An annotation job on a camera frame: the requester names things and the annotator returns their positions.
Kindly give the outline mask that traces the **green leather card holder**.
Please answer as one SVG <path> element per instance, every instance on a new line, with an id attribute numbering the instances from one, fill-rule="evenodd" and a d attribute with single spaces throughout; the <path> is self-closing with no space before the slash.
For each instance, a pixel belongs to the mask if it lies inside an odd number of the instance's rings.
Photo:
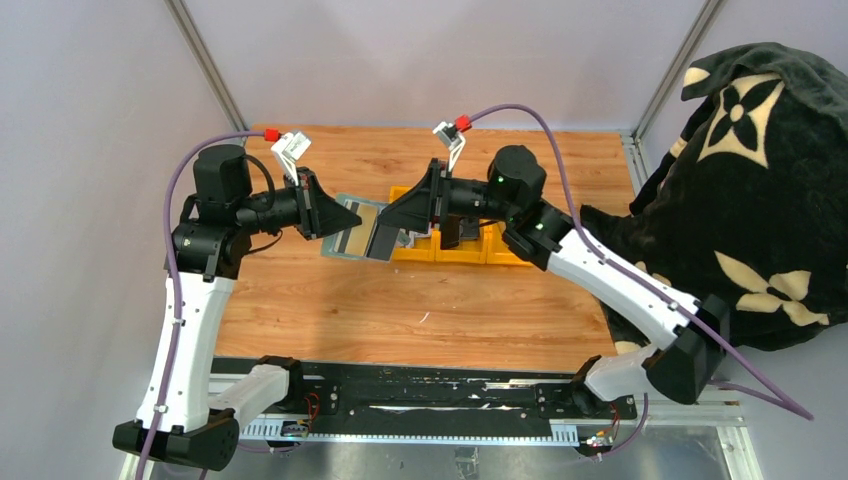
<path id="1" fill-rule="evenodd" d="M 339 194 L 336 200 L 359 216 L 361 224 L 325 238 L 321 255 L 349 260 L 389 262 L 397 246 L 400 231 L 378 221 L 388 203 L 346 193 Z"/>

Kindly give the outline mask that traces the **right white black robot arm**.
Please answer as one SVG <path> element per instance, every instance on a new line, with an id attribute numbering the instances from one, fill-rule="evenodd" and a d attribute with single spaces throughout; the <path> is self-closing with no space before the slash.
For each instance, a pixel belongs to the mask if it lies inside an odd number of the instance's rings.
<path id="1" fill-rule="evenodd" d="M 377 223 L 418 233 L 464 217 L 501 223 L 501 238 L 515 256 L 581 286 L 638 329 L 646 346 L 592 357 L 572 378 L 568 402 L 580 415 L 596 417 L 612 401 L 643 393 L 696 403 L 725 357 L 714 337 L 729 328 L 727 306 L 651 277 L 544 200 L 546 171 L 525 146 L 499 149 L 487 175 L 484 181 L 455 178 L 446 163 L 434 159 Z"/>

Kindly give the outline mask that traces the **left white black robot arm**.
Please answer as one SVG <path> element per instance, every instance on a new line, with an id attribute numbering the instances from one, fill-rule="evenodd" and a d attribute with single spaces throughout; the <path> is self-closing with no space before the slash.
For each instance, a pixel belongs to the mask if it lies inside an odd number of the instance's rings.
<path id="1" fill-rule="evenodd" d="M 259 193 L 248 171 L 255 158 L 242 146 L 210 145 L 192 155 L 195 191 L 178 220 L 164 221 L 165 317 L 150 384 L 134 419 L 114 430 L 118 450 L 145 462 L 220 471 L 241 430 L 267 408 L 317 412 L 302 364 L 290 357 L 264 356 L 222 393 L 209 392 L 219 327 L 253 236 L 292 227 L 321 239 L 361 222 L 299 165 L 309 145 L 297 133 L 277 140 L 271 153 L 283 182 Z"/>

